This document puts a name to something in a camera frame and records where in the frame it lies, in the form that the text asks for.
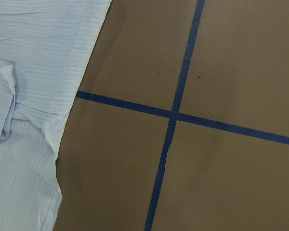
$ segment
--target light blue shirt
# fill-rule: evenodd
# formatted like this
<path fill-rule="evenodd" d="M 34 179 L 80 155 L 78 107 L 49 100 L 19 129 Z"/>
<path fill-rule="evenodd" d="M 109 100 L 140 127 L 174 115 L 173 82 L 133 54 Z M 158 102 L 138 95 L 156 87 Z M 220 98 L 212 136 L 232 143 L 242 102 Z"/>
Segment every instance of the light blue shirt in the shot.
<path fill-rule="evenodd" d="M 110 0 L 0 0 L 0 231 L 51 231 L 55 160 Z"/>

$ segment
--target brown surface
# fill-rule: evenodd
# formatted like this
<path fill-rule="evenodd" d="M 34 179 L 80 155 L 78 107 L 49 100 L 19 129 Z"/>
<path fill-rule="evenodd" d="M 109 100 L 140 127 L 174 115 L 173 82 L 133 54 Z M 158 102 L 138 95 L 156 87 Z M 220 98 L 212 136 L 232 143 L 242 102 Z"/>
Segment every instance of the brown surface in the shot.
<path fill-rule="evenodd" d="M 61 143 L 55 231 L 142 230 L 167 119 L 76 99 Z"/>
<path fill-rule="evenodd" d="M 289 231 L 289 146 L 179 122 L 153 231 Z"/>
<path fill-rule="evenodd" d="M 195 5 L 113 0 L 80 90 L 171 109 Z M 289 136 L 289 0 L 206 0 L 181 113 Z M 76 99 L 54 230 L 144 230 L 167 122 Z M 153 231 L 289 231 L 288 145 L 179 122 L 167 161 Z"/>
<path fill-rule="evenodd" d="M 171 109 L 196 0 L 113 0 L 80 90 Z"/>
<path fill-rule="evenodd" d="M 289 0 L 206 0 L 181 112 L 289 136 Z"/>

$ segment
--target blue tape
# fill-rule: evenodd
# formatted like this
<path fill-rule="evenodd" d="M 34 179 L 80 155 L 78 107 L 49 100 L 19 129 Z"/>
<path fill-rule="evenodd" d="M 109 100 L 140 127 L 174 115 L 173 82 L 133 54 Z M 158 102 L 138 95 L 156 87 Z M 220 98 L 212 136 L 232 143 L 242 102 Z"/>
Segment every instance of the blue tape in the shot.
<path fill-rule="evenodd" d="M 134 111 L 147 113 L 147 114 L 151 114 L 155 116 L 161 116 L 165 118 L 170 118 L 171 115 L 174 115 L 174 114 L 171 114 L 171 111 L 167 111 L 164 109 L 150 107 L 150 106 L 137 104 L 137 103 L 132 103 L 129 101 L 118 100 L 118 99 L 96 95 L 92 93 L 87 93 L 83 91 L 78 91 L 76 94 L 76 97 L 80 99 L 84 99 L 84 100 L 108 104 L 108 105 L 115 106 L 115 107 L 121 107 L 121 108 L 129 109 L 129 110 L 134 110 Z M 186 114 L 181 114 L 181 113 L 178 114 L 177 120 L 289 145 L 289 137 L 277 135 L 277 134 L 270 133 L 270 132 L 255 130 L 251 128 L 245 128 L 245 127 L 241 127 L 237 125 L 227 124 L 227 123 L 218 122 L 215 120 L 204 119 L 201 117 L 186 115 Z"/>
<path fill-rule="evenodd" d="M 161 186 L 162 186 L 164 175 L 165 175 L 167 154 L 168 154 L 168 150 L 170 148 L 170 145 L 173 139 L 175 126 L 176 126 L 177 119 L 178 119 L 178 114 L 179 114 L 179 110 L 180 110 L 180 106 L 182 102 L 182 97 L 183 97 L 183 92 L 184 92 L 184 88 L 186 84 L 189 66 L 191 63 L 191 57 L 192 57 L 194 45 L 196 42 L 197 31 L 199 27 L 199 21 L 200 21 L 200 17 L 202 14 L 204 2 L 205 0 L 197 1 L 197 5 L 196 5 L 194 17 L 193 17 L 193 22 L 192 22 L 191 29 L 189 32 L 184 59 L 183 59 L 183 63 L 182 63 L 181 71 L 180 71 L 179 80 L 178 80 L 177 90 L 174 96 L 172 110 L 171 110 L 170 119 L 169 119 L 167 132 L 166 132 L 166 137 L 165 137 L 165 141 L 163 145 L 163 150 L 162 150 L 162 154 L 161 154 L 159 165 L 158 165 L 158 172 L 157 172 L 154 187 L 153 187 L 149 211 L 146 217 L 146 223 L 145 223 L 145 228 L 144 228 L 145 231 L 151 231 L 152 229 L 155 212 L 156 212 L 156 208 L 158 205 L 159 194 L 160 194 Z"/>
<path fill-rule="evenodd" d="M 126 108 L 126 109 L 134 110 L 137 112 L 143 112 L 143 113 L 166 117 L 166 118 L 169 118 L 170 113 L 171 113 L 170 111 L 167 111 L 164 109 L 150 107 L 150 106 L 146 106 L 146 105 L 142 105 L 138 103 L 132 103 L 132 102 L 124 101 L 124 100 L 118 100 L 118 99 L 114 99 L 114 98 L 110 98 L 110 97 L 106 97 L 102 95 L 87 93 L 84 91 L 78 91 L 76 94 L 76 97 L 80 99 L 84 99 L 84 100 L 90 100 L 90 101 L 97 102 L 97 103 L 108 104 L 111 106 Z"/>
<path fill-rule="evenodd" d="M 215 128 L 218 130 L 223 130 L 223 131 L 230 131 L 233 133 L 245 135 L 245 136 L 251 136 L 255 138 L 260 138 L 263 140 L 268 140 L 268 141 L 274 141 L 278 143 L 284 143 L 289 145 L 289 137 L 286 136 L 281 136 L 281 135 L 276 135 L 273 133 L 265 132 L 265 131 L 259 131 L 251 128 L 245 128 L 245 127 L 240 127 L 232 124 L 227 124 L 223 122 L 218 122 L 210 119 L 204 119 L 192 115 L 185 115 L 185 114 L 179 114 L 178 120 L 191 123 L 191 124 L 197 124 L 209 128 Z"/>

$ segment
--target shirt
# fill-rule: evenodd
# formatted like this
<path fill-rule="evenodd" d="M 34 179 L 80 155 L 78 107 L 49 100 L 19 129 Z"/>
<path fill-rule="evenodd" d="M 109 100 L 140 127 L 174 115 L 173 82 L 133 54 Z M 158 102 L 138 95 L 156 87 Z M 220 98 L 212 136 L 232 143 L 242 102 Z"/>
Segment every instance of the shirt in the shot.
<path fill-rule="evenodd" d="M 0 0 L 0 231 L 51 231 L 60 140 L 110 0 Z"/>

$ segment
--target shirt sleeve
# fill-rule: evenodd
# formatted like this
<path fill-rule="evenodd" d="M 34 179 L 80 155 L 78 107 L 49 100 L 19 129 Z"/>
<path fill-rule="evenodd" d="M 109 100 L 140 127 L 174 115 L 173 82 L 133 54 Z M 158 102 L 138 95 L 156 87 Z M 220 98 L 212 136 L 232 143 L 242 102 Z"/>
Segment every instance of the shirt sleeve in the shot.
<path fill-rule="evenodd" d="M 15 107 L 15 79 L 13 65 L 0 59 L 0 139 L 10 134 L 12 113 Z"/>

